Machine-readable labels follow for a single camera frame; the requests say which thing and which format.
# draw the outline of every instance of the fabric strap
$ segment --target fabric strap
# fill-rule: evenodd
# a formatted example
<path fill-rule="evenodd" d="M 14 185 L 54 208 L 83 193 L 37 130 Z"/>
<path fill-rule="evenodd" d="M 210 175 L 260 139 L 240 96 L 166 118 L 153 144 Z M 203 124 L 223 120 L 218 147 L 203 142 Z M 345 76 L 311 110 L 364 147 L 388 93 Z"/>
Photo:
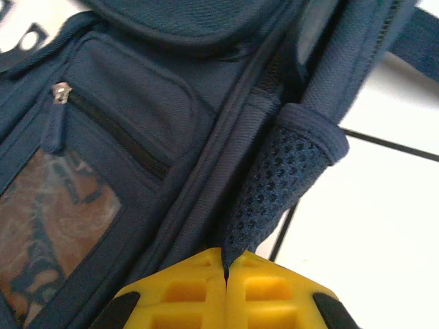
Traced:
<path fill-rule="evenodd" d="M 390 51 L 439 83 L 439 19 L 417 8 Z"/>

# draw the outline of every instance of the zipper pull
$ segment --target zipper pull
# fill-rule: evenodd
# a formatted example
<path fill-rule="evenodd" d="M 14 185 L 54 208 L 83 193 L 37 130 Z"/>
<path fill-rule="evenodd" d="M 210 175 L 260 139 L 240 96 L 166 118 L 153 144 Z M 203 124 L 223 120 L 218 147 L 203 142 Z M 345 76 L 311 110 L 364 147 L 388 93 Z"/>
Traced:
<path fill-rule="evenodd" d="M 49 110 L 49 119 L 41 138 L 41 148 L 47 153 L 56 154 L 64 147 L 64 126 L 67 115 L 66 104 L 71 87 L 66 82 L 52 86 L 54 102 Z"/>

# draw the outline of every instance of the grout line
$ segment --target grout line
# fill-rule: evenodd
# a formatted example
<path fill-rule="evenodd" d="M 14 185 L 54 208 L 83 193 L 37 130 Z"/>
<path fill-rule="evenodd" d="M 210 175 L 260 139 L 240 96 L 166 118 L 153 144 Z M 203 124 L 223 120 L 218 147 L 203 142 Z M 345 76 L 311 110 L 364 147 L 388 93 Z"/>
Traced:
<path fill-rule="evenodd" d="M 424 158 L 427 160 L 439 162 L 439 156 L 437 154 L 429 153 L 426 151 L 421 151 L 419 149 L 414 149 L 412 147 L 407 147 L 407 146 L 404 146 L 401 144 L 392 143 L 389 141 L 385 141 L 383 139 L 379 139 L 379 138 L 375 138 L 375 137 L 372 137 L 369 135 L 361 134 L 359 132 L 353 132 L 352 130 L 348 130 L 348 129 L 344 129 L 344 128 L 343 128 L 343 131 L 346 135 L 348 135 L 350 137 L 354 137 L 354 138 L 361 139 L 363 141 L 378 144 L 380 146 L 384 146 L 384 147 L 387 147 L 389 149 L 395 149 L 397 151 L 408 153 L 408 154 L 411 154 L 413 156 L 418 156 L 420 158 Z"/>
<path fill-rule="evenodd" d="M 276 242 L 274 243 L 274 247 L 272 249 L 272 253 L 270 254 L 269 260 L 272 262 L 276 261 L 277 254 L 279 253 L 279 250 L 281 249 L 283 239 L 285 238 L 285 235 L 287 234 L 289 224 L 291 223 L 291 220 L 293 219 L 293 215 L 294 215 L 294 212 L 296 211 L 297 205 L 298 205 L 298 203 L 295 206 L 291 207 L 291 209 L 289 209 L 287 217 L 285 218 L 285 221 L 283 222 L 281 231 L 279 232 L 279 235 L 277 236 Z"/>

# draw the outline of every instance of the yellow plastic object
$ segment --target yellow plastic object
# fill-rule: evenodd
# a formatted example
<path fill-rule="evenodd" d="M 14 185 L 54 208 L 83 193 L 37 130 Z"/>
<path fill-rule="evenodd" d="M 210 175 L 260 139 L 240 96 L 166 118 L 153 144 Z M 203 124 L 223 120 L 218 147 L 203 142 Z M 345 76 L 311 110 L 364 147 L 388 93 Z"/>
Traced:
<path fill-rule="evenodd" d="M 230 268 L 208 249 L 139 280 L 115 296 L 140 293 L 124 329 L 327 329 L 313 294 L 334 293 L 250 252 Z"/>

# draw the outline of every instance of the backpack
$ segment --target backpack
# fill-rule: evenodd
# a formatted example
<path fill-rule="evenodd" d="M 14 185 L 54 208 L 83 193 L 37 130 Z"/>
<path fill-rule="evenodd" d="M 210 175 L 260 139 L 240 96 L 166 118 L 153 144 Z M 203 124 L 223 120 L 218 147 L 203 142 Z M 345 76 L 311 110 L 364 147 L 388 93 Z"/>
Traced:
<path fill-rule="evenodd" d="M 414 0 L 84 2 L 0 63 L 2 328 L 87 328 L 207 247 L 227 277 L 346 155 L 385 51 L 439 80 Z"/>

